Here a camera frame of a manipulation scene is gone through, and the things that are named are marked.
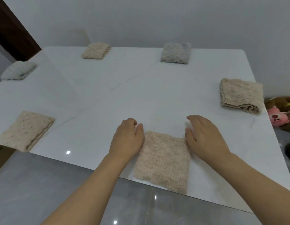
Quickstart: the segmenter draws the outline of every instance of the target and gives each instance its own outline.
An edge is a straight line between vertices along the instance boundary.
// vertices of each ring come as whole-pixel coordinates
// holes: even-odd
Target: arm
[[[217,127],[208,119],[187,117],[194,134],[186,128],[190,149],[240,194],[263,225],[290,224],[290,191],[253,169],[231,153]]]
[[[117,128],[109,154],[42,225],[100,224],[117,179],[143,143],[143,125],[129,118]]]

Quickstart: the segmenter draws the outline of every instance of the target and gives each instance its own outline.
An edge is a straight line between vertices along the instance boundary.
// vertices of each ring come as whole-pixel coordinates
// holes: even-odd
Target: white wall
[[[266,96],[290,95],[290,0],[4,0],[43,48],[243,49]]]
[[[15,62],[15,59],[0,45],[0,76],[13,62]]]

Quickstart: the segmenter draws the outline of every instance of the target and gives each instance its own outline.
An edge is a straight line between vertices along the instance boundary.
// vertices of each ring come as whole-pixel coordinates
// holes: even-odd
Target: brown plush toy
[[[275,97],[272,99],[265,99],[264,104],[266,109],[276,106],[281,112],[286,112],[290,120],[290,96],[288,97]],[[290,132],[290,122],[279,127],[281,130]]]

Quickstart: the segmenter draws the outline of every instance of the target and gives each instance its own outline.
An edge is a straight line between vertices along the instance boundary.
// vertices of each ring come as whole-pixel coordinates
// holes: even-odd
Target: towel
[[[11,64],[1,75],[2,80],[22,80],[26,78],[37,65],[28,61],[16,61]]]
[[[263,85],[254,81],[223,78],[220,83],[221,104],[260,114],[264,107]]]
[[[161,62],[188,64],[191,55],[191,44],[166,43],[162,52]]]
[[[30,111],[22,111],[16,121],[0,135],[0,144],[28,152],[55,121]]]
[[[185,194],[190,159],[185,139],[148,131],[137,158],[134,177]]]
[[[81,57],[89,59],[103,59],[110,49],[111,46],[103,42],[91,43],[90,45],[88,45],[86,50],[81,54]]]

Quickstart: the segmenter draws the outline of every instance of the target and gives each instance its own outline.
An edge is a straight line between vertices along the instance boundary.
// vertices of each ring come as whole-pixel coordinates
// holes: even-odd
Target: forearm
[[[47,224],[100,224],[106,205],[128,161],[107,155],[91,176],[44,222]]]
[[[230,153],[209,163],[264,224],[290,224],[290,191]]]

